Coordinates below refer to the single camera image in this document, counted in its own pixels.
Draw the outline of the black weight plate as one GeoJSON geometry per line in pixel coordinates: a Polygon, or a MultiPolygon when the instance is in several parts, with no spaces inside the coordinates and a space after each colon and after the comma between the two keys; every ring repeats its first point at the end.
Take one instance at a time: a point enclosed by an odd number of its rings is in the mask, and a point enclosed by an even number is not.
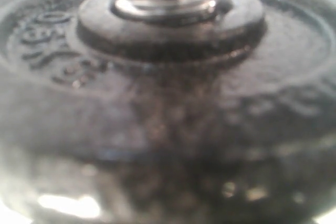
{"type": "Polygon", "coordinates": [[[335,0],[197,22],[1,0],[1,201],[33,223],[307,223],[335,207],[335,0]]]}

